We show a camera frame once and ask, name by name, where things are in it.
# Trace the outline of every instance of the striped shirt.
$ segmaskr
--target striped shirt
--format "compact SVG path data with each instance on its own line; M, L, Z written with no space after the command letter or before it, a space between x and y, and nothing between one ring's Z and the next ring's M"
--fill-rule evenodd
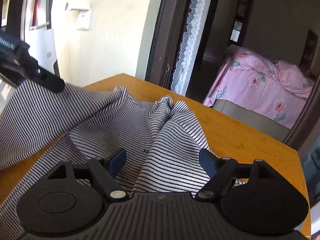
M60 160L84 163L123 147L127 162L116 180L128 192L190 191L209 180L198 153L208 142L186 103L170 96L139 102L124 87L93 92L66 84L54 94L26 80L0 115L0 169L6 169L55 142L0 206L0 239L23 234L18 199ZM89 186L85 180L80 183Z

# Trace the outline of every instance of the pink floral sheet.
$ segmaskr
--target pink floral sheet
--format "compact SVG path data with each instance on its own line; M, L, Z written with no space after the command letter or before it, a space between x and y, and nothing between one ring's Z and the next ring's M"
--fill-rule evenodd
M231 57L220 69L203 104L225 99L262 114L291 129L314 82L296 65L271 62L245 48L232 45Z

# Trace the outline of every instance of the white lace trim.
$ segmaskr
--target white lace trim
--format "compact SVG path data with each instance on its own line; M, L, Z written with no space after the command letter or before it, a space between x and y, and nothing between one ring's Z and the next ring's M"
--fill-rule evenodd
M194 45L199 33L204 4L205 0L191 0L191 12L187 19L187 31L183 34L182 43L180 45L179 60L173 73L171 85L171 90L180 95L183 92Z

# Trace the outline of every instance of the wooden table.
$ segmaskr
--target wooden table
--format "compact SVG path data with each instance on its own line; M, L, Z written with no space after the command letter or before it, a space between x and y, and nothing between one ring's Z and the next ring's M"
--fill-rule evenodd
M126 74L104 79L86 88L106 92L113 91L116 86L126 87L130 94L140 101L154 102L165 95L170 95L174 102L185 101L201 123L210 148L219 157L229 156L239 163L252 163L254 159L263 159L293 184L308 200L307 186L295 150L207 106ZM0 171L0 203L49 146L31 158ZM310 224L309 212L301 230L304 236L310 237Z

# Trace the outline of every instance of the silver screw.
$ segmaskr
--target silver screw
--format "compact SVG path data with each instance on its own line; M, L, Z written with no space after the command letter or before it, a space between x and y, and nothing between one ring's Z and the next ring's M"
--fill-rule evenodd
M212 198L213 196L214 196L214 193L209 190L204 190L204 191L198 192L198 197L200 197L200 198Z
M125 192L122 190L115 190L110 193L110 197L112 198L123 198L125 197Z

